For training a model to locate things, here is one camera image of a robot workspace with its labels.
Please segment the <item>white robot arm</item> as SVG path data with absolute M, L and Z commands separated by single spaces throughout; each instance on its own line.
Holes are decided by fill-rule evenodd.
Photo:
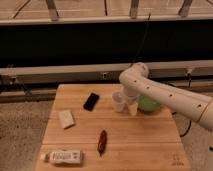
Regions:
M 119 75 L 119 81 L 124 86 L 124 94 L 148 96 L 183 114 L 208 131 L 213 131 L 212 97 L 152 81 L 148 75 L 148 66 L 142 62 L 124 70 Z

